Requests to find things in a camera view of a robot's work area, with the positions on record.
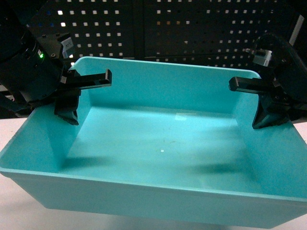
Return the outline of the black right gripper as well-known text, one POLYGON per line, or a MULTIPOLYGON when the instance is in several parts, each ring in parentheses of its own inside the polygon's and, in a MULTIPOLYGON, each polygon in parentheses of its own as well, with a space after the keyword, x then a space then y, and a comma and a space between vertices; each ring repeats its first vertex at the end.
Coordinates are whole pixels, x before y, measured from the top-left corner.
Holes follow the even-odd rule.
POLYGON ((272 33, 259 37, 247 53, 261 65, 261 79, 232 77, 229 90, 259 94, 253 129, 307 118, 307 65, 285 39, 272 33))

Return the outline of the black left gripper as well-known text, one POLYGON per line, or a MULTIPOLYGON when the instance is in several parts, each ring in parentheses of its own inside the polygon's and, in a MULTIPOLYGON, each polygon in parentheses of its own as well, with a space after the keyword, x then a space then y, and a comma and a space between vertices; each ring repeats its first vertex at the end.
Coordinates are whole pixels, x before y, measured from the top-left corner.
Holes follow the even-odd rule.
POLYGON ((14 97, 13 106, 39 107, 55 100, 54 115, 78 126, 77 109, 81 90, 111 86, 112 72, 81 75, 77 70, 63 72, 62 60, 72 54, 69 33, 35 38, 25 33, 17 49, 0 60, 0 83, 14 97))

